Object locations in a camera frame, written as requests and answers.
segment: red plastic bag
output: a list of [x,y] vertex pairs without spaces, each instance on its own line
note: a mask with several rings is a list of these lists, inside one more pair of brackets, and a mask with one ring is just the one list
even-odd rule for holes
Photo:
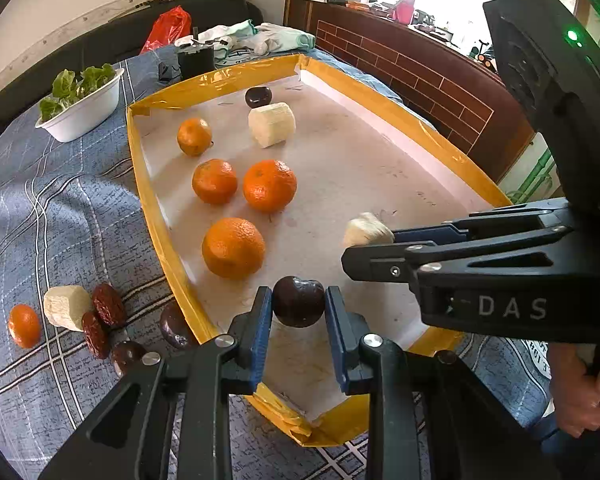
[[171,44],[189,34],[191,34],[191,16],[181,6],[173,7],[155,20],[154,28],[151,29],[140,54]]

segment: blue gripper pad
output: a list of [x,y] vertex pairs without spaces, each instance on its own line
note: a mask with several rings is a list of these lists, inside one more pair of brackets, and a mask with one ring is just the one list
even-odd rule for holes
[[340,389],[345,395],[368,392],[368,382],[373,372],[360,362],[358,344],[369,333],[365,318],[347,313],[337,286],[328,286],[324,295],[324,319],[327,323],[333,370]]
[[396,244],[432,241],[436,245],[457,244],[468,240],[467,230],[452,224],[434,225],[394,231]]
[[256,391],[264,372],[271,330],[271,297],[271,289],[268,286],[258,287],[251,311],[246,314],[246,323],[239,339],[237,363],[248,371],[247,381],[251,393]]

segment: human hand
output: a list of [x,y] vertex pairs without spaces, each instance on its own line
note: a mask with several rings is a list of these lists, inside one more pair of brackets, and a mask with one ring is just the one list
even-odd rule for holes
[[576,345],[551,343],[547,352],[551,367],[558,427],[578,438],[584,430],[600,427],[600,373],[587,376],[587,367],[576,354]]

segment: pink bottle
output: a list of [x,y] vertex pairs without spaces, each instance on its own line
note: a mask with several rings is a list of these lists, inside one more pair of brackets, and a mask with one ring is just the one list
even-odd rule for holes
[[409,25],[413,18],[416,0],[400,0],[394,8],[392,18],[403,25]]

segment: peeled yam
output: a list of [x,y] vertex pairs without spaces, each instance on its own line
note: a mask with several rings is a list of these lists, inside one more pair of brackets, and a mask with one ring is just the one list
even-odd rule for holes
[[82,316],[93,310],[91,296],[80,285],[53,286],[43,300],[45,316],[54,326],[82,332]]
[[262,148],[286,140],[296,130],[296,118],[286,103],[273,103],[249,112],[251,136]]
[[362,213],[347,224],[344,231],[345,247],[353,245],[392,244],[395,237],[386,225],[376,218],[373,213]]

